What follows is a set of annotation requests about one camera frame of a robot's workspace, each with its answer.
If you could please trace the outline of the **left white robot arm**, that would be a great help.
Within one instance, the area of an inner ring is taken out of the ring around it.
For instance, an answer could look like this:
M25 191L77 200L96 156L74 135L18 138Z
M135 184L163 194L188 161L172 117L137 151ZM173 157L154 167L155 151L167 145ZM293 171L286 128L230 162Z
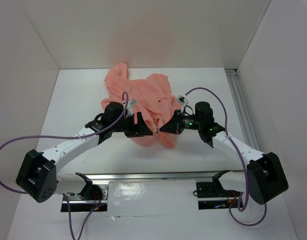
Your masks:
M85 174L61 175L60 171L72 160L109 139L113 133L124 133L127 138L151 136L141 112L126 110L118 102L110 102L103 113L88 122L74 137L52 148L26 153L16 184L36 202L43 203L52 195L75 194L88 199L95 189Z

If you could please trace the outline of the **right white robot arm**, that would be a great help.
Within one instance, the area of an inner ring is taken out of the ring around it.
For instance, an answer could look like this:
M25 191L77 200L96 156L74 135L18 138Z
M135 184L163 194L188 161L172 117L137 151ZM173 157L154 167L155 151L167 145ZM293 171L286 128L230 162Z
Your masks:
M273 152L253 149L226 133L225 128L215 122L208 102L196 103L191 115L175 110L171 119L159 130L175 135L183 130L196 130L204 143L242 164L245 173L223 170L212 177L211 189L217 196L233 190L243 192L257 204L264 205L289 189L279 157Z

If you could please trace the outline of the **pink zip-up jacket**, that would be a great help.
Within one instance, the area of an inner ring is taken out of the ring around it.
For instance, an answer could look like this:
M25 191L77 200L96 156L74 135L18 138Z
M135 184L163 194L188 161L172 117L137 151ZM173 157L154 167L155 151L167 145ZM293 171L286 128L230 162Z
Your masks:
M129 71L125 63L119 63L110 68L104 79L104 85L109 97L101 101L103 109L111 102L122 103L122 94L127 92L129 99L136 100L133 112L141 112L142 117L153 132L153 135L133 137L131 140L142 147L150 147L160 143L167 149L172 149L177 136L160 132L159 129L171 120L174 112L181 109L176 97L172 95L168 77L153 73L145 79L129 79Z

